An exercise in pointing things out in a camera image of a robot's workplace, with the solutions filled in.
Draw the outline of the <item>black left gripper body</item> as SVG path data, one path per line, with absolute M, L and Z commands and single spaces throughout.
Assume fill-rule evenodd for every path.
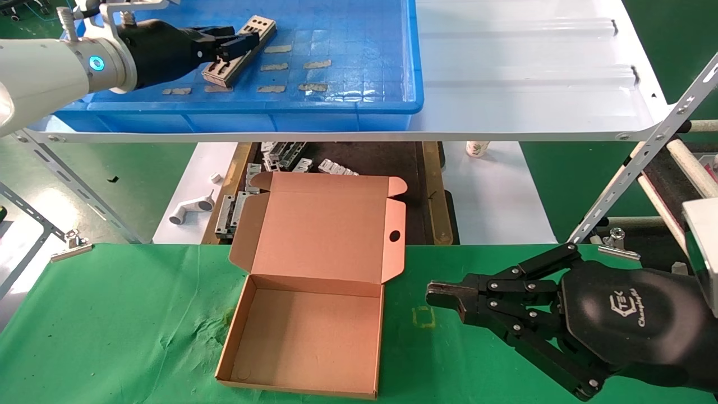
M 190 28 L 178 29 L 162 20 L 139 21 L 118 28 L 134 61 L 136 89 L 180 79 L 204 62 L 207 36 Z

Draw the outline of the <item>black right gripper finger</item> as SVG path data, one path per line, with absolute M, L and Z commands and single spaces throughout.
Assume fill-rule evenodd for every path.
M 429 305 L 452 309 L 465 325 L 487 328 L 580 401 L 603 388 L 607 369 L 570 337 L 559 315 L 480 294 L 429 294 Z
M 567 243 L 514 264 L 496 274 L 466 274 L 460 282 L 429 282 L 429 305 L 460 305 L 495 297 L 529 305 L 550 305 L 558 296 L 556 281 L 546 279 L 562 269 L 581 263 L 577 245 Z

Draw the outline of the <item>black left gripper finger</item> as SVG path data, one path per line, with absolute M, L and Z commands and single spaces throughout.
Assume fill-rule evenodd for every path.
M 232 61 L 238 57 L 242 57 L 253 49 L 253 44 L 194 44 L 194 57 L 198 65 L 221 61 Z
M 220 49 L 254 49 L 260 44 L 258 33 L 236 33 L 233 26 L 192 26 L 199 33 L 197 41 Z

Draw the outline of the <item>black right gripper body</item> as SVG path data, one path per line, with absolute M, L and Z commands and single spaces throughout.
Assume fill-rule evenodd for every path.
M 560 287 L 568 332 L 611 373 L 716 393 L 716 318 L 696 279 L 585 261 Z

